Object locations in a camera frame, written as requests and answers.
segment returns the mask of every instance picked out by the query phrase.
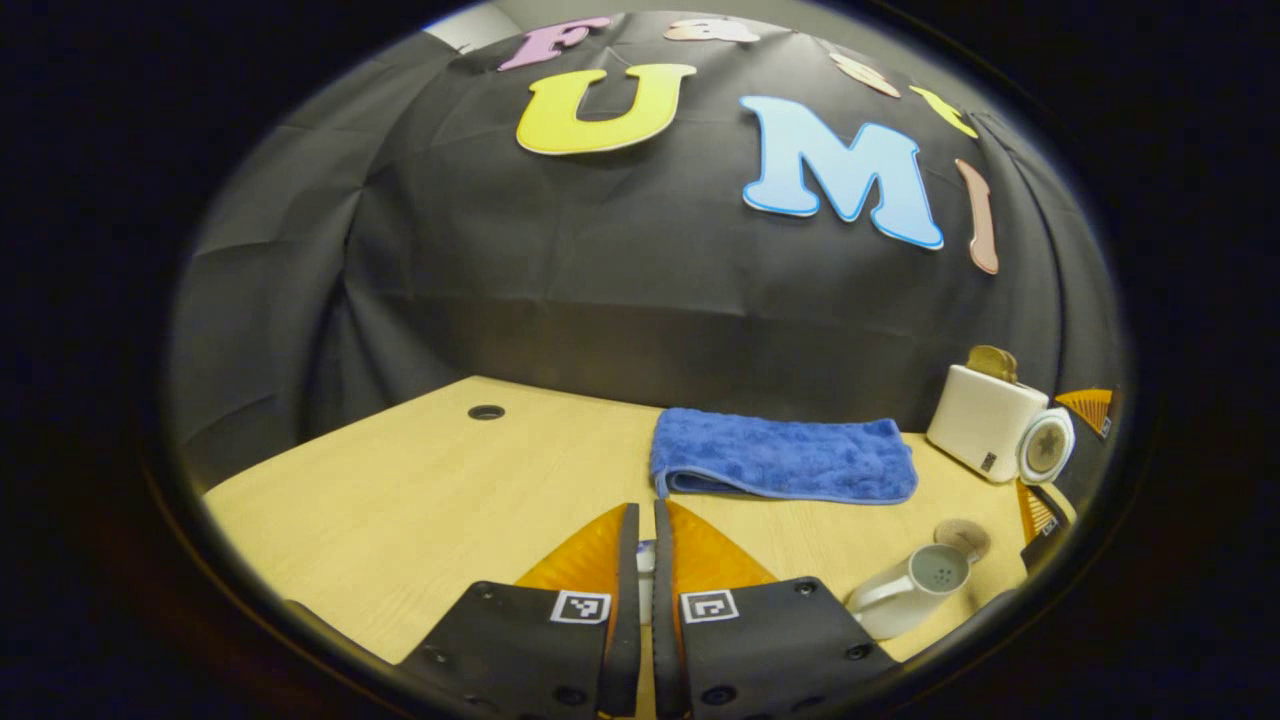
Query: microfiber towel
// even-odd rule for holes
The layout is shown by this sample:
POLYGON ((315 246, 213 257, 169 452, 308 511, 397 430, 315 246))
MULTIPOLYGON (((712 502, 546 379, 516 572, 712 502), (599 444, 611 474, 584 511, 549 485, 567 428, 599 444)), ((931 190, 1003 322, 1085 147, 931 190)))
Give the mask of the microfiber towel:
POLYGON ((731 492, 893 505, 916 484, 911 448, 891 419, 780 423, 672 407, 658 418, 649 468, 658 497, 731 492))

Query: white mug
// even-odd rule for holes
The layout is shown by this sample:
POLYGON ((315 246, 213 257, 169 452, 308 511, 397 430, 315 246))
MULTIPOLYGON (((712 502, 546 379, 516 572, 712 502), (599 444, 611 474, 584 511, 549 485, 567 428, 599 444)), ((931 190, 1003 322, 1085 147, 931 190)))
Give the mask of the white mug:
POLYGON ((950 544, 925 544, 849 596, 854 620, 877 641, 919 625, 969 580, 969 557, 950 544))

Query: table surface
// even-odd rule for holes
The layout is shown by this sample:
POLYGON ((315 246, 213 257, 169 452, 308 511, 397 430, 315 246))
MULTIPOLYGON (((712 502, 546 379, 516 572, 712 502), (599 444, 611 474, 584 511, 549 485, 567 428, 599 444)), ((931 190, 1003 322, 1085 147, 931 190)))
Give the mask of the table surface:
MULTIPOLYGON (((273 457, 205 495, 227 539, 294 600, 399 662, 476 580, 513 583, 584 524, 640 503, 654 536, 649 450, 662 409, 471 377, 273 457), (474 420, 476 405, 506 415, 474 420)), ((905 660, 1027 578, 1012 483, 993 486, 904 433, 919 486, 901 505, 676 495, 778 579, 817 575, 844 601, 870 575, 974 520, 991 551, 914 630, 905 660)), ((645 633, 645 655, 649 652, 645 633)), ((637 717, 652 716, 649 660, 637 717)))

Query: blue letter m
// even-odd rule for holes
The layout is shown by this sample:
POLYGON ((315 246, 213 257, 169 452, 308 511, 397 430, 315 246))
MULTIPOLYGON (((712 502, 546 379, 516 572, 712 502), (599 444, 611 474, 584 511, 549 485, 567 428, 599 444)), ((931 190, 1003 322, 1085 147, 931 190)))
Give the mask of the blue letter m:
POLYGON ((872 223, 890 237, 929 250, 942 247, 942 231, 929 215, 915 164, 920 149, 914 140, 867 123, 845 147, 799 102, 758 95, 739 101, 760 119, 760 179, 742 188, 748 205, 786 215, 817 213, 820 200, 804 186, 803 160, 846 223, 863 211, 872 183, 879 181, 881 202, 872 210, 872 223))

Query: white toaster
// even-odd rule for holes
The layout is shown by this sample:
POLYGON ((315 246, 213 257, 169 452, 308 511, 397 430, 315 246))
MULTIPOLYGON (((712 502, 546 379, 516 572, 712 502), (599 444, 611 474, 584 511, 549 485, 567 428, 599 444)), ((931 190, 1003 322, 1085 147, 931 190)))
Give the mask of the white toaster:
POLYGON ((925 437, 993 483, 1019 475, 1019 443, 1048 396, 1020 383, 951 365, 925 437))

